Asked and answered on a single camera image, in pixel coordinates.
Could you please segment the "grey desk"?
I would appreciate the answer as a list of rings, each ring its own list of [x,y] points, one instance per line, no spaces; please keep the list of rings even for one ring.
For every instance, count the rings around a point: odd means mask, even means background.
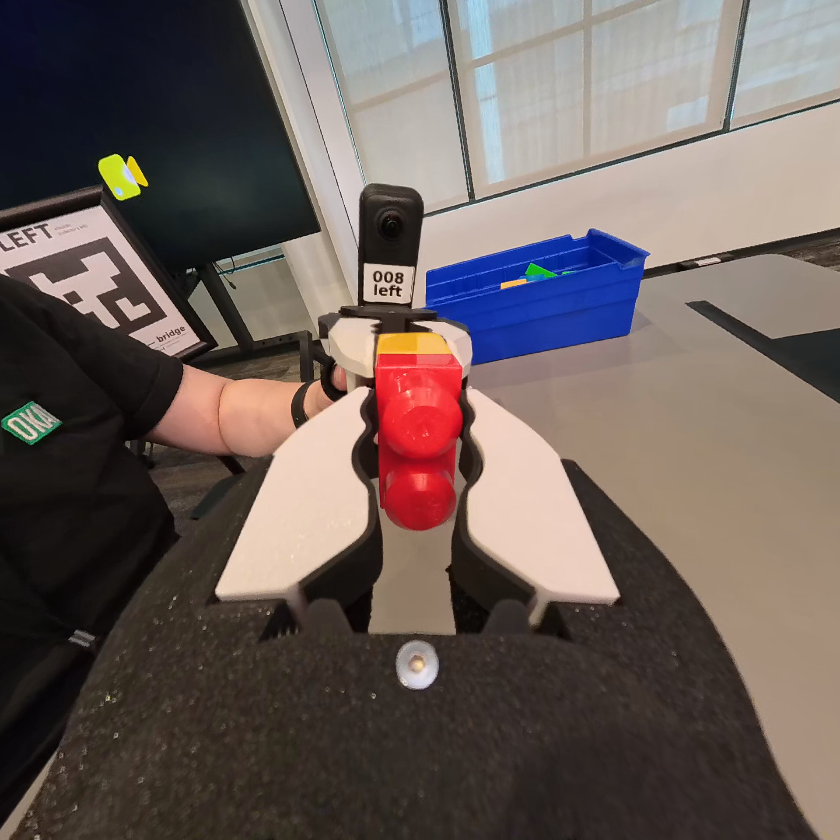
[[[469,382],[573,459],[677,568],[786,782],[838,838],[838,404],[688,307],[770,339],[838,328],[838,272],[782,255],[644,279],[622,338]]]

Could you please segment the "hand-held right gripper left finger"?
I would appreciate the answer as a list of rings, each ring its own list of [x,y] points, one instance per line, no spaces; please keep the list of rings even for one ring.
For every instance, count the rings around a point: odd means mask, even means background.
[[[220,602],[283,601],[302,622],[332,600],[354,631],[369,630],[384,564],[375,409],[374,391],[358,387],[278,447],[216,584]]]

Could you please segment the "yellow one-stud block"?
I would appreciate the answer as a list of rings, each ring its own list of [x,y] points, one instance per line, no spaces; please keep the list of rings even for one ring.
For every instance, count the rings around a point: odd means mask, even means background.
[[[452,355],[445,338],[436,332],[387,332],[379,335],[376,356],[396,355]]]

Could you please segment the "person's left hand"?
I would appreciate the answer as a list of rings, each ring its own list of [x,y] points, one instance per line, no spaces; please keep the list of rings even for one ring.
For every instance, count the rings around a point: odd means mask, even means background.
[[[302,397],[301,411],[306,420],[313,419],[348,393],[346,371],[332,362],[321,366],[320,377],[313,381]]]

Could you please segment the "black monitor stand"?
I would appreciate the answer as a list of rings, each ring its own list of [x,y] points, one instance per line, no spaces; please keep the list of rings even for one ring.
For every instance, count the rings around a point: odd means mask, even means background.
[[[224,280],[212,264],[205,264],[190,271],[176,271],[172,279],[175,288],[184,298],[198,286],[204,286],[235,341],[232,348],[210,350],[199,356],[194,362],[195,366],[212,371],[226,364],[267,359],[296,350],[302,379],[307,381],[314,377],[314,365],[319,349],[315,347],[310,331],[255,339],[228,293]]]

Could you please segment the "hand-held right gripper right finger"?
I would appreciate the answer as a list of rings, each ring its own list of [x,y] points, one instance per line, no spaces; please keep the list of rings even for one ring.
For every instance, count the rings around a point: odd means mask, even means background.
[[[562,458],[520,418],[467,387],[451,539],[453,586],[482,610],[519,603],[531,627],[551,605],[615,606],[621,594]]]

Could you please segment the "person's left forearm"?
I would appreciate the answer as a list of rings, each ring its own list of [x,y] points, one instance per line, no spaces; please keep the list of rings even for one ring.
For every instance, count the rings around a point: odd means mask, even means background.
[[[291,405],[300,388],[232,381],[186,365],[171,405],[143,439],[203,455],[272,455],[296,429]]]

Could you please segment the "framed marker sign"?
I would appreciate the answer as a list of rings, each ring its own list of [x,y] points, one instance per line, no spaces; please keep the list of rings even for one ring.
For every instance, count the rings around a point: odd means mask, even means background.
[[[168,356],[190,361],[217,348],[103,185],[2,210],[1,268]]]

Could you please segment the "large window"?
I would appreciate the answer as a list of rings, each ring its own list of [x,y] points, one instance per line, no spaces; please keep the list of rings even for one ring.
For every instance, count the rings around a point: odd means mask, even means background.
[[[838,100],[838,1],[313,5],[364,180],[430,211]]]

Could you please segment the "black monitor screen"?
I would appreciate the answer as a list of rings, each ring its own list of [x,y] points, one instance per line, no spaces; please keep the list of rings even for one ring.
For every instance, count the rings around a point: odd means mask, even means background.
[[[240,2],[2,1],[1,206],[102,183],[170,270],[320,231]]]

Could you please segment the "pile of coloured blocks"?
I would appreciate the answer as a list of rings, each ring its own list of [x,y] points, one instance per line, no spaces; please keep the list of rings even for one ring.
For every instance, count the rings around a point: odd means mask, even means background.
[[[535,263],[529,263],[523,275],[512,280],[502,281],[499,285],[500,290],[507,290],[515,287],[522,287],[526,284],[556,279],[559,277],[568,277],[577,274],[577,269],[562,269],[558,272],[543,268]]]

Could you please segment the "blue plastic bin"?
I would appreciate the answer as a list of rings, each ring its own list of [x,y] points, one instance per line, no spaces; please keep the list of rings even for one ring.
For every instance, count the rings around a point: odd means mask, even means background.
[[[464,324],[472,364],[621,338],[629,334],[648,252],[598,229],[431,269],[426,305]],[[572,276],[500,290],[529,263]]]

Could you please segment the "person's black trousers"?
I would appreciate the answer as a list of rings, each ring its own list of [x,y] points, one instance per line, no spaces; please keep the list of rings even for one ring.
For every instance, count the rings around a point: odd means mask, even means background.
[[[1,821],[57,749],[98,646],[1,636]]]

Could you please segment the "black desk plate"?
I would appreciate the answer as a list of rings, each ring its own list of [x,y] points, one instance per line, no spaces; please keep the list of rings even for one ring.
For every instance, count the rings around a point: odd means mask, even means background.
[[[839,402],[839,329],[771,339],[709,301],[687,307],[817,391]]]

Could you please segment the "person in black shirt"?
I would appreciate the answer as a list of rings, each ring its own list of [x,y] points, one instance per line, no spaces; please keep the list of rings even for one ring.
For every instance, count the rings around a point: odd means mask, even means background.
[[[184,364],[2,276],[2,558],[72,629],[107,634],[177,540],[127,447]]]

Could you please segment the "red two-stud block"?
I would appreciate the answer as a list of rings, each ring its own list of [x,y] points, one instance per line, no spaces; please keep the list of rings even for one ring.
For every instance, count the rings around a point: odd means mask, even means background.
[[[380,353],[374,371],[381,509],[402,529],[434,529],[456,507],[462,366],[452,353]]]

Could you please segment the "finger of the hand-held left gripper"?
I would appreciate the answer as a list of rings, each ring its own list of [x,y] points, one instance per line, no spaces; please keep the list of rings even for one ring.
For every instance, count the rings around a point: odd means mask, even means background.
[[[376,342],[380,331],[378,318],[328,318],[327,388],[334,385],[333,371],[345,372],[346,390],[358,386],[375,388]]]
[[[462,382],[467,382],[473,360],[473,344],[466,326],[449,320],[434,320],[434,332],[446,341],[460,365]]]

